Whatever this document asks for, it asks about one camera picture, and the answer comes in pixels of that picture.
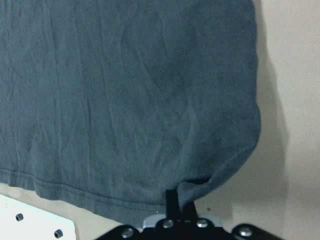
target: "wall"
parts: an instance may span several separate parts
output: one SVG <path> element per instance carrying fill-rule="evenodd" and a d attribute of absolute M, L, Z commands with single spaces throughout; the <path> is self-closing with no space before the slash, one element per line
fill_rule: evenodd
<path fill-rule="evenodd" d="M 226 230 L 246 222 L 287 240 L 320 236 L 320 2 L 255 0 L 259 58 L 257 149 L 221 188 L 196 202 Z M 62 201 L 0 184 L 0 194 L 76 224 L 93 240 L 118 223 Z"/>

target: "white bracket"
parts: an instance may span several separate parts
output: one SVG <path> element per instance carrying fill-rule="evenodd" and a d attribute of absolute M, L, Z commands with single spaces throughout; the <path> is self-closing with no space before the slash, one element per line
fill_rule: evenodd
<path fill-rule="evenodd" d="M 0 195 L 3 240 L 76 240 L 73 221 Z"/>

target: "white wall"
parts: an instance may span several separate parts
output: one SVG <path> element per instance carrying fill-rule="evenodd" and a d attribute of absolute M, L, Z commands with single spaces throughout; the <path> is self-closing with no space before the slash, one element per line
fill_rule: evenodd
<path fill-rule="evenodd" d="M 247 222 L 287 240 L 320 236 L 320 1 L 255 0 L 262 132 L 224 186 L 196 202 L 226 230 Z M 62 201 L 0 184 L 0 194 L 73 220 L 79 240 L 117 225 Z"/>

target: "white metal plate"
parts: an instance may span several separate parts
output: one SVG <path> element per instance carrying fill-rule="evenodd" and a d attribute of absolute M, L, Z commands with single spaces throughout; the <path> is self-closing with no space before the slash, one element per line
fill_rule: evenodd
<path fill-rule="evenodd" d="M 18 214 L 23 215 L 23 220 L 16 220 Z M 0 226 L 2 240 L 57 240 L 54 233 L 59 229 L 63 233 L 59 240 L 76 240 L 73 221 L 3 195 Z"/>

